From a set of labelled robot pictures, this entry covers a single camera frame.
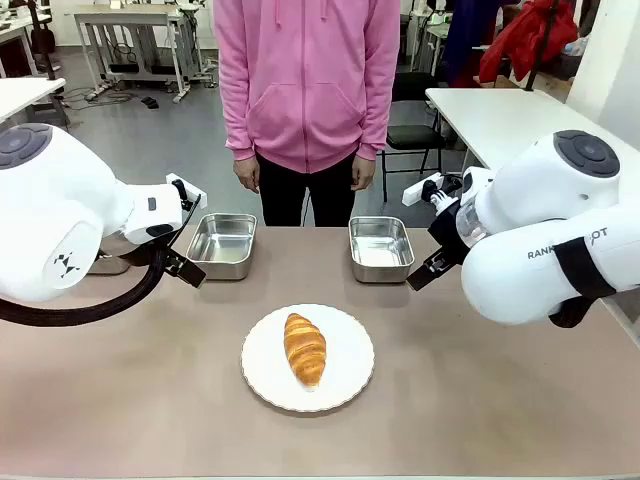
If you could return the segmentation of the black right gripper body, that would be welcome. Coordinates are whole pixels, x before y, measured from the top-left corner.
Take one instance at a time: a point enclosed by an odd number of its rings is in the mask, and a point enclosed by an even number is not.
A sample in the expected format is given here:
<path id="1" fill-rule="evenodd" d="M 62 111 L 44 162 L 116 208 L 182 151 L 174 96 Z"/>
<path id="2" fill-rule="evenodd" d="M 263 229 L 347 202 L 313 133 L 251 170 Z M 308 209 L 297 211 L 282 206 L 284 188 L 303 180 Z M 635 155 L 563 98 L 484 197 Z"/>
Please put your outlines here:
<path id="1" fill-rule="evenodd" d="M 456 226 L 456 215 L 460 209 L 460 200 L 451 198 L 452 203 L 436 214 L 428 228 L 430 235 L 440 245 L 428 262 L 432 266 L 462 265 L 470 248 L 464 243 Z"/>

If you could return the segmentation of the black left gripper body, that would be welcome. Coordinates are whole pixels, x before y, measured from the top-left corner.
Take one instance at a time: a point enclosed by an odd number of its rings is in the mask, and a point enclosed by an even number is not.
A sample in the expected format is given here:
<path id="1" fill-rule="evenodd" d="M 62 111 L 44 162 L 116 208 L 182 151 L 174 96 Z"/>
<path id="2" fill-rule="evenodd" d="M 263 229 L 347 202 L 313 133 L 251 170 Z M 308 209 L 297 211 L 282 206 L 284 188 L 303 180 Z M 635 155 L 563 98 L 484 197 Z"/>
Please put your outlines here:
<path id="1" fill-rule="evenodd" d="M 195 198 L 186 198 L 181 201 L 181 222 L 180 225 L 174 228 L 170 233 L 163 236 L 162 239 L 162 251 L 168 253 L 179 237 L 182 235 L 187 225 L 190 223 L 195 211 L 200 207 L 203 196 L 197 195 Z"/>

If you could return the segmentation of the person's right hand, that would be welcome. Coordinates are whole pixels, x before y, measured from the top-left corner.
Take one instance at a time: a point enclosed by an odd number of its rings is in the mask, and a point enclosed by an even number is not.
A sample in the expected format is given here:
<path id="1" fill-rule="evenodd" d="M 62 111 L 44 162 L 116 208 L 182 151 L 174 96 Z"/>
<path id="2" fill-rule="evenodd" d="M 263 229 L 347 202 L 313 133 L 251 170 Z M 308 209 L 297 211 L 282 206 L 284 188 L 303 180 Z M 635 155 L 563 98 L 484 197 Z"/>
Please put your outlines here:
<path id="1" fill-rule="evenodd" d="M 236 160 L 234 162 L 233 171 L 245 189 L 256 194 L 260 193 L 260 165 L 256 156 L 251 156 L 250 158 L 243 160 Z"/>

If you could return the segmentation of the person's left hand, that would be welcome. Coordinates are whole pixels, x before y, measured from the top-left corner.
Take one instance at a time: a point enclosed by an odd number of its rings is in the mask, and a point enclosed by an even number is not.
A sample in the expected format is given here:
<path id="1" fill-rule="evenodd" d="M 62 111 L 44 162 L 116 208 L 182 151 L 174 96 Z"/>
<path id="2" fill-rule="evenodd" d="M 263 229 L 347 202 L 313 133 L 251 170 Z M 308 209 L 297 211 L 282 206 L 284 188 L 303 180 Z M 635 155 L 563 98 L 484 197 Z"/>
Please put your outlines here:
<path id="1" fill-rule="evenodd" d="M 376 163 L 356 155 L 352 163 L 352 186 L 354 192 L 365 190 L 371 184 L 376 171 Z"/>

